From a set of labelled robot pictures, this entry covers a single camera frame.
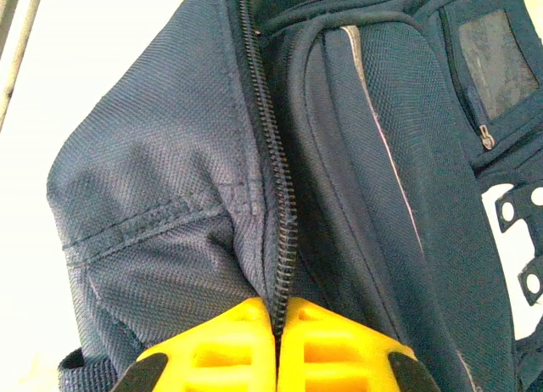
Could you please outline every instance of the backpack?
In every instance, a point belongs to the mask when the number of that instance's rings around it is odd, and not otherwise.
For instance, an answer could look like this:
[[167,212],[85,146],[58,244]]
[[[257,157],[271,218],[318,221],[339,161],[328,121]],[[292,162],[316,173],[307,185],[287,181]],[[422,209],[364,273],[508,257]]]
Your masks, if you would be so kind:
[[300,296],[443,391],[540,390],[542,82],[523,0],[185,0],[49,176],[61,390],[256,295],[278,337]]

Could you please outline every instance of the padded strap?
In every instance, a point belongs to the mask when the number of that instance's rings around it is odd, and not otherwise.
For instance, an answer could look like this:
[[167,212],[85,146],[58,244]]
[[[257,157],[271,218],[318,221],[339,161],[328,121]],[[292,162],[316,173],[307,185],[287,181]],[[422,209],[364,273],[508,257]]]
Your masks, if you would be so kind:
[[60,392],[109,392],[117,372],[107,358],[85,365],[81,349],[69,354],[59,366]]

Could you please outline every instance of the front pocket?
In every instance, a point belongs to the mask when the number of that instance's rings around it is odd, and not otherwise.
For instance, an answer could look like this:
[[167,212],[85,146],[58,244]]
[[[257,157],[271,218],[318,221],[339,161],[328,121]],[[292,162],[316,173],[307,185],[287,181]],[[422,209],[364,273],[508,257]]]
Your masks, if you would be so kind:
[[543,48],[523,0],[447,0],[437,15],[452,84],[480,141],[466,149],[480,169],[540,123]]

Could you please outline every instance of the black zipper teeth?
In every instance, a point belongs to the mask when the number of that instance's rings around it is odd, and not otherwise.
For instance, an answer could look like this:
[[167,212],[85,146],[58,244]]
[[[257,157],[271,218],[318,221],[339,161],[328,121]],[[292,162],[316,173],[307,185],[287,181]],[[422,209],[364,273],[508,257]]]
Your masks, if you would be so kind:
[[266,84],[264,65],[260,56],[249,0],[239,0],[239,11],[244,35],[244,48],[249,61],[251,81],[271,159],[278,202],[279,238],[277,246],[277,269],[270,305],[270,316],[273,333],[277,341],[280,342],[286,321],[288,297],[290,296],[290,289],[294,279],[294,264],[298,249],[296,204],[294,202],[294,190],[287,158],[281,137],[279,136],[279,128],[273,113],[272,100],[270,99],[270,93]]
[[447,54],[447,63],[449,64],[449,72],[451,73],[452,85],[455,88],[456,95],[460,101],[462,109],[466,114],[467,120],[472,126],[473,130],[479,134],[479,125],[473,117],[472,111],[469,106],[467,106],[466,96],[462,89],[462,83],[460,82],[460,76],[456,70],[455,63],[455,53],[452,47],[452,35],[451,35],[451,26],[449,25],[449,19],[447,18],[447,13],[444,8],[439,9],[439,19],[441,20],[441,26],[443,28],[443,38],[445,39],[445,52]]

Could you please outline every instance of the zipper pull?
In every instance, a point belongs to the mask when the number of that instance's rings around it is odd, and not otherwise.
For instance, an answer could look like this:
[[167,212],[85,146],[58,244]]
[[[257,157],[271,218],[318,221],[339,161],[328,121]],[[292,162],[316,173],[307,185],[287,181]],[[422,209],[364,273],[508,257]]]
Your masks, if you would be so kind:
[[492,150],[495,146],[495,140],[489,133],[489,128],[487,125],[481,125],[479,126],[479,130],[481,131],[481,142],[483,142],[484,148]]
[[487,150],[492,150],[495,146],[494,137],[489,132],[489,116],[486,114],[486,110],[483,106],[483,101],[477,92],[475,87],[466,88],[467,95],[467,105],[472,111],[473,120],[477,123],[479,127],[479,133],[481,136],[481,142],[483,143],[484,148]]

